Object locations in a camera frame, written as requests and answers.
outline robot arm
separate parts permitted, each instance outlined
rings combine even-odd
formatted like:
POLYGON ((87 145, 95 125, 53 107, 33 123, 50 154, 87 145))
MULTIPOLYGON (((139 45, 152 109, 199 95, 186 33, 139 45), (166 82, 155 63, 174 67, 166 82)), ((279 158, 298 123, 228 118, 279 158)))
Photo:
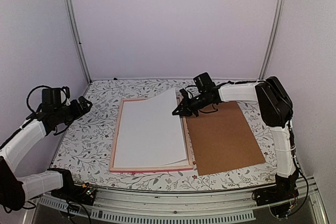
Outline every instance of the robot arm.
POLYGON ((295 153, 291 118, 292 102, 276 77, 266 80, 226 82, 216 86, 208 73, 194 78, 199 95, 193 97, 185 89, 180 92, 183 100, 173 115, 198 116, 199 110, 210 104, 229 101, 256 101, 259 103, 262 120, 269 126, 277 155, 276 186, 269 190, 257 189, 258 205, 269 204, 298 196, 295 181, 298 171, 293 161, 295 153))
POLYGON ((58 125, 68 127, 90 111, 92 103, 84 97, 71 102, 69 98, 68 87, 43 89, 42 103, 37 111, 32 110, 28 104, 32 114, 0 146, 0 204, 4 207, 20 210, 26 201, 47 191, 59 189, 59 193, 69 195, 76 189, 70 171, 64 169, 50 169, 22 178, 14 176, 20 161, 38 141, 56 130, 58 125))

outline floral pattern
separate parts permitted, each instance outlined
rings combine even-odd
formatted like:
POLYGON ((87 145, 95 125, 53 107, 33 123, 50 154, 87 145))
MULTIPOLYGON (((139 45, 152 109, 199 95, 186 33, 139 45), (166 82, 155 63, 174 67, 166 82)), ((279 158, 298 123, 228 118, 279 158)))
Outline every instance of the floral pattern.
POLYGON ((109 80, 93 82, 86 98, 91 111, 68 129, 52 167, 71 171, 76 182, 97 186, 155 191, 223 190, 275 182, 276 153, 270 129, 260 117, 256 102, 238 102, 264 154, 266 163, 199 176, 183 172, 110 173, 109 162, 119 104, 123 98, 153 97, 165 90, 192 85, 192 80, 109 80))

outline stack of paper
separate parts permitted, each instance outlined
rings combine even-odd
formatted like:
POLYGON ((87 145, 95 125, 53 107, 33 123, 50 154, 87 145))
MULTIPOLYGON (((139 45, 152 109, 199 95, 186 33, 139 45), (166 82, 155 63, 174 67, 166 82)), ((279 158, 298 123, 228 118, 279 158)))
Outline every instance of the stack of paper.
POLYGON ((175 89, 150 99, 123 100, 110 172, 192 169, 185 119, 172 115, 176 106, 175 89))

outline vent grille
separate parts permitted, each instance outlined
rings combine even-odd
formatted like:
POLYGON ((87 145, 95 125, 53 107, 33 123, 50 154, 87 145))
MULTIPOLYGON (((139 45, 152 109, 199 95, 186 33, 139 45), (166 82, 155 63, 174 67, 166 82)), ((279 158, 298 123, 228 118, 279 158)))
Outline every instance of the vent grille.
MULTIPOLYGON (((40 204, 61 211, 67 211, 68 204, 55 198, 43 196, 40 204)), ((244 211, 234 214, 199 216, 199 217, 152 217, 117 214, 106 210, 91 209, 91 218, 104 220, 113 223, 132 223, 132 224, 221 224, 221 223, 240 223, 255 220, 253 211, 244 211)))

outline brown folder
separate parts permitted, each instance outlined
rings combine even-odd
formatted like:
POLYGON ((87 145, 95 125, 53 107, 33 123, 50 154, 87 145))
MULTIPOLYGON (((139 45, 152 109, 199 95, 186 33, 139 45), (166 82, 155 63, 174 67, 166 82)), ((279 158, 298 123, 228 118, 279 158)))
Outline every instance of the brown folder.
POLYGON ((215 113, 187 118, 198 174, 264 163, 265 158, 237 102, 223 102, 216 107, 215 113))

